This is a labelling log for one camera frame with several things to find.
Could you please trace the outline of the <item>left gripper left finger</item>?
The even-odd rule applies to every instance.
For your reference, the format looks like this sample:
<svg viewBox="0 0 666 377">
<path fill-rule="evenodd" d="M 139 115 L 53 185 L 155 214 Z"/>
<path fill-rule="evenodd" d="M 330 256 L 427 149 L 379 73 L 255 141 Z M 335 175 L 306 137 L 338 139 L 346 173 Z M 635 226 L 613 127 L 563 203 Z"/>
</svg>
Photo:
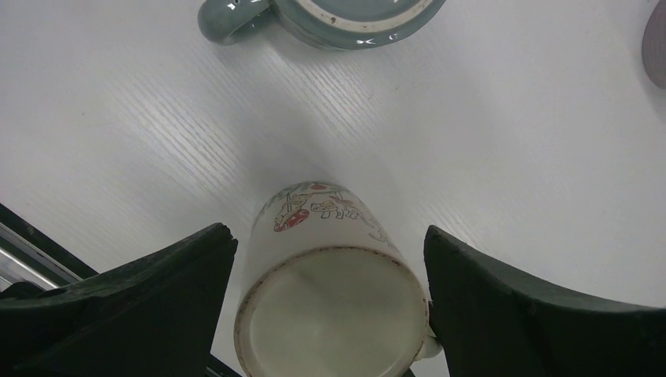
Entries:
<svg viewBox="0 0 666 377">
<path fill-rule="evenodd" d="M 232 375 L 211 347 L 237 246 L 215 223 L 63 287 L 9 285 L 1 291 L 2 375 Z"/>
</svg>

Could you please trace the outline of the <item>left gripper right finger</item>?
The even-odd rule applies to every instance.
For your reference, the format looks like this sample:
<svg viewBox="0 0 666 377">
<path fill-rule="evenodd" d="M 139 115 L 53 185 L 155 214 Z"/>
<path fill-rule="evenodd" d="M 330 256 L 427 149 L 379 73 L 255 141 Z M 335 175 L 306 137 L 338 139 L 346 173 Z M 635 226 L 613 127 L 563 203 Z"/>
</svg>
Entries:
<svg viewBox="0 0 666 377">
<path fill-rule="evenodd" d="M 665 311 L 574 291 L 426 232 L 430 326 L 452 376 L 662 376 Z"/>
</svg>

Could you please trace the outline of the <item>mauve ribbed mug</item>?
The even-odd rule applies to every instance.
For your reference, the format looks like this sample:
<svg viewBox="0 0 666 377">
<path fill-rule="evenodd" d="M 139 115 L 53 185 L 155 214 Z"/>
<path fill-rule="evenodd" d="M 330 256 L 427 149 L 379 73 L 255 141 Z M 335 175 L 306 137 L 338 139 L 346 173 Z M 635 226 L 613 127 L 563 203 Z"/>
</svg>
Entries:
<svg viewBox="0 0 666 377">
<path fill-rule="evenodd" d="M 642 36 L 642 64 L 650 81 L 665 90 L 665 1 L 659 1 Z"/>
</svg>

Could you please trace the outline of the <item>cream speckled mug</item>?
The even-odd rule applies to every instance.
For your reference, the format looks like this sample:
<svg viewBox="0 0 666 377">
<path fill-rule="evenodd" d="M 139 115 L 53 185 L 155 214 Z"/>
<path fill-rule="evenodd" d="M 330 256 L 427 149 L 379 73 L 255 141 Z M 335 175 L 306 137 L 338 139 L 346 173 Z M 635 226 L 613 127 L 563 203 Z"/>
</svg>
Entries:
<svg viewBox="0 0 666 377">
<path fill-rule="evenodd" d="M 402 253 L 325 181 L 282 189 L 256 216 L 233 339 L 247 376 L 403 376 L 442 351 Z"/>
</svg>

